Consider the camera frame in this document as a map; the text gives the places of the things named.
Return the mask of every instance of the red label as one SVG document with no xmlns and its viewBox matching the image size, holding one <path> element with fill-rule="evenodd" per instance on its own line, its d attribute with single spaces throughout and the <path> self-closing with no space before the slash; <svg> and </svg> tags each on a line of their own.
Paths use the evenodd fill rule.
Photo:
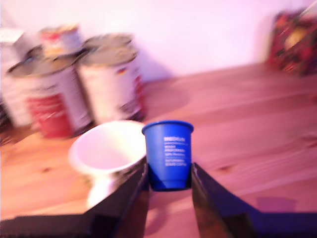
<svg viewBox="0 0 317 238">
<path fill-rule="evenodd" d="M 145 106 L 144 98 L 143 98 L 143 85 L 141 82 L 141 76 L 136 77 L 134 80 L 134 83 L 135 83 L 134 91 L 135 91 L 136 97 L 139 103 L 141 104 L 142 111 L 146 112 L 146 106 Z"/>
<path fill-rule="evenodd" d="M 45 137 L 72 136 L 73 129 L 60 94 L 43 98 L 28 98 L 27 103 L 33 119 Z"/>
</svg>

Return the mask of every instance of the white wall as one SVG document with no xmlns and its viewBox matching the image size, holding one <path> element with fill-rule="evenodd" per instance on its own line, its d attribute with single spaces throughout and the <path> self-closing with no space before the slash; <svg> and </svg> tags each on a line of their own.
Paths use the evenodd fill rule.
<svg viewBox="0 0 317 238">
<path fill-rule="evenodd" d="M 145 79 L 192 74 L 263 60 L 273 16 L 312 0 L 1 0 L 30 34 L 79 22 L 85 38 L 136 35 Z"/>
</svg>

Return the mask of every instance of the wood grain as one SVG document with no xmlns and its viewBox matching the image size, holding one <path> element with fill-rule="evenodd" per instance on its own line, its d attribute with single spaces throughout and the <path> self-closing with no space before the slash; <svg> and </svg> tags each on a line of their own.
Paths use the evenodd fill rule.
<svg viewBox="0 0 317 238">
<path fill-rule="evenodd" d="M 252 65 L 152 82 L 146 100 L 146 122 L 194 125 L 193 160 L 233 193 L 263 211 L 317 211 L 317 76 Z M 89 186 L 67 162 L 74 140 L 1 147 L 2 219 L 85 211 Z M 145 237 L 199 237 L 191 191 L 153 192 Z"/>
</svg>

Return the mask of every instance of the metal lid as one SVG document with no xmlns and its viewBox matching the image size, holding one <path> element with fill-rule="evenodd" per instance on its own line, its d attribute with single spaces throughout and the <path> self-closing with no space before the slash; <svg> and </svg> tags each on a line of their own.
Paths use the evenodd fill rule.
<svg viewBox="0 0 317 238">
<path fill-rule="evenodd" d="M 43 57 L 43 47 L 41 45 L 30 49 L 25 55 L 26 60 L 29 58 L 37 58 L 37 57 Z"/>
<path fill-rule="evenodd" d="M 87 55 L 82 57 L 79 62 L 85 65 L 115 66 L 131 62 L 137 56 L 137 53 L 138 52 L 132 47 L 99 48 L 90 51 Z"/>
<path fill-rule="evenodd" d="M 126 46 L 133 40 L 133 35 L 128 33 L 109 33 L 89 38 L 84 47 L 97 48 L 100 46 L 120 47 Z"/>
<path fill-rule="evenodd" d="M 13 77 L 35 77 L 53 74 L 76 62 L 75 57 L 35 58 L 20 62 L 10 68 L 8 73 Z"/>
</svg>

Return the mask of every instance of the red patterned package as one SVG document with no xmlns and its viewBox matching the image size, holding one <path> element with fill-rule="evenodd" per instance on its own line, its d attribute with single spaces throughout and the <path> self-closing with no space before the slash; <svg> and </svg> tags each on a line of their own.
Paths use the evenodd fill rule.
<svg viewBox="0 0 317 238">
<path fill-rule="evenodd" d="M 281 71 L 305 75 L 317 72 L 317 18 L 299 17 L 301 12 L 276 16 L 266 63 Z"/>
</svg>

